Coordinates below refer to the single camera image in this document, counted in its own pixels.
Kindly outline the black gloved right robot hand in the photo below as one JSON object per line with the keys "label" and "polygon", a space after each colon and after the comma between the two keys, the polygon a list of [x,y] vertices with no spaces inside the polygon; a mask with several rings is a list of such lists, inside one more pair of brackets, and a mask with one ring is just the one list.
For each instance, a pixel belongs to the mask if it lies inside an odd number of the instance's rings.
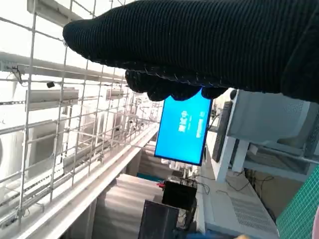
{"label": "black gloved right robot hand", "polygon": [[66,24],[63,38],[155,102],[229,88],[319,101],[316,0],[138,0]]}

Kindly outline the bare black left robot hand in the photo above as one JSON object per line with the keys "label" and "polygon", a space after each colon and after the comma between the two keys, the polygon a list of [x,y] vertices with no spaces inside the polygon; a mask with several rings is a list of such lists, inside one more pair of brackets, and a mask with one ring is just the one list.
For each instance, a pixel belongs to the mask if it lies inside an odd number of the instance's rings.
{"label": "bare black left robot hand", "polygon": [[177,232],[172,237],[173,239],[235,239],[235,236],[230,236],[217,232],[208,232],[205,234],[199,232]]}

